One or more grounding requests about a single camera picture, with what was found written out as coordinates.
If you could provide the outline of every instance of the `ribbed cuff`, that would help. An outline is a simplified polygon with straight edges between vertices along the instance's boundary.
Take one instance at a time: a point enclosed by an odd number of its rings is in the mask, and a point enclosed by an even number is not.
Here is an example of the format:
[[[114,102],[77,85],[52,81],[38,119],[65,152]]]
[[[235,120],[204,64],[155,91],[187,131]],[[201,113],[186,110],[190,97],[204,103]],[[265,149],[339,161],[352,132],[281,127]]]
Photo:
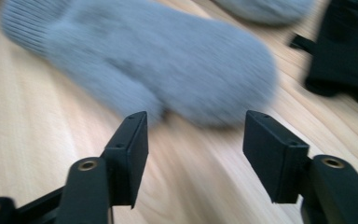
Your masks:
[[[72,0],[6,0],[1,11],[4,34],[20,46],[45,57],[49,26]]]

